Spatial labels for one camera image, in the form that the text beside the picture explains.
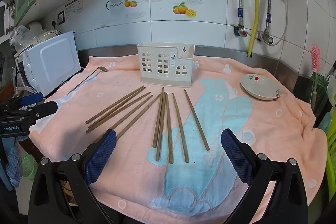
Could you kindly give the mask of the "white microwave oven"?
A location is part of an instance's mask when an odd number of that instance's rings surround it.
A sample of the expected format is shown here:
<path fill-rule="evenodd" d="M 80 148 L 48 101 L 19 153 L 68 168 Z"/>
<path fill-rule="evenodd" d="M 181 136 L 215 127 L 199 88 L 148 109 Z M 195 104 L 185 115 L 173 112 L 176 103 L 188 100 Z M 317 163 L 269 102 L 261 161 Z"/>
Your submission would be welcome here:
<path fill-rule="evenodd" d="M 81 69 L 74 33 L 54 36 L 25 50 L 19 57 L 18 69 L 29 92 L 50 94 Z"/>

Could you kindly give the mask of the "metal ladle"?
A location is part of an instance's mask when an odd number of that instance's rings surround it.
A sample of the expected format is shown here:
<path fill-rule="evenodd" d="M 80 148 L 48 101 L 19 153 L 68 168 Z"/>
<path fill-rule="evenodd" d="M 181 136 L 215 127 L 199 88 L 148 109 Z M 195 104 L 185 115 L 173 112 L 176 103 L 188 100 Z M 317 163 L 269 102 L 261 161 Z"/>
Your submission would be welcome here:
<path fill-rule="evenodd" d="M 84 82 L 86 82 L 86 80 L 88 80 L 92 75 L 94 75 L 96 72 L 99 73 L 99 72 L 108 72 L 109 70 L 106 68 L 106 67 L 102 67 L 102 66 L 99 66 L 97 67 L 90 75 L 88 75 L 84 80 L 82 80 L 79 84 L 77 84 L 74 88 L 72 88 L 72 90 L 70 90 L 68 93 L 67 93 L 67 96 L 73 92 L 75 89 L 77 89 L 81 84 L 83 84 Z"/>

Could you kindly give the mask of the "pink and blue towel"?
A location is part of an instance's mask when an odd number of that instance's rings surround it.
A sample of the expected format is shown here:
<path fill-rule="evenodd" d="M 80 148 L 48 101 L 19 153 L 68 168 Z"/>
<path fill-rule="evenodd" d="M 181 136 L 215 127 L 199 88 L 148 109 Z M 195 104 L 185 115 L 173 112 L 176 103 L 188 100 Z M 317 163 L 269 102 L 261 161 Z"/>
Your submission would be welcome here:
<path fill-rule="evenodd" d="M 188 89 L 147 85 L 130 106 L 92 132 L 86 121 L 141 86 L 137 56 L 91 57 L 51 99 L 56 114 L 37 121 L 30 139 L 51 161 L 82 153 L 110 127 L 126 129 L 96 183 L 103 204 L 144 223 L 222 223 L 247 189 L 221 145 L 229 128 L 256 153 L 296 159 L 307 199 L 325 172 L 327 141 L 308 103 L 283 89 L 273 101 L 249 96 L 247 74 L 271 78 L 226 58 L 197 57 Z"/>

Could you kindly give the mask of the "white floral ceramic plate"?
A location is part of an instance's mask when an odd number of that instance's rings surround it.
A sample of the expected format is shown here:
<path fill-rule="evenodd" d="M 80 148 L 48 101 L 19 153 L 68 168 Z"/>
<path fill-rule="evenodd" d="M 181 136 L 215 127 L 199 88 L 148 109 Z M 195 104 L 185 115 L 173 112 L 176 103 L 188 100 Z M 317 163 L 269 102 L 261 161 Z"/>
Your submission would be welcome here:
<path fill-rule="evenodd" d="M 262 75 L 244 75 L 240 79 L 240 85 L 249 95 L 259 100 L 271 101 L 282 96 L 280 85 Z"/>

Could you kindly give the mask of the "cream plastic utensil holder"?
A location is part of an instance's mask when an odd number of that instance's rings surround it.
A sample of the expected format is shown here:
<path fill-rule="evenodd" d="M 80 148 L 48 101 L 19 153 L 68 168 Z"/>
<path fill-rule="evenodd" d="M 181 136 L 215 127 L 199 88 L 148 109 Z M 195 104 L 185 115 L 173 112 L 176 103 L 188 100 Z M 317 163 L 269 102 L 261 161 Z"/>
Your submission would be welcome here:
<path fill-rule="evenodd" d="M 139 43 L 141 81 L 188 88 L 192 85 L 195 46 L 181 43 Z"/>

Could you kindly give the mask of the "pink bottle brush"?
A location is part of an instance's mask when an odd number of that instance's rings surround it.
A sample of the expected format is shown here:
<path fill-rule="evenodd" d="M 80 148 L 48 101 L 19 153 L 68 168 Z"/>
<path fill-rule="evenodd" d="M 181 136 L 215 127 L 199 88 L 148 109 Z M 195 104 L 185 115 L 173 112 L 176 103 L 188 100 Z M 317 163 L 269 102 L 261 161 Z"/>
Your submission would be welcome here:
<path fill-rule="evenodd" d="M 321 49 L 317 44 L 311 45 L 311 70 L 313 73 L 319 73 L 321 70 Z"/>

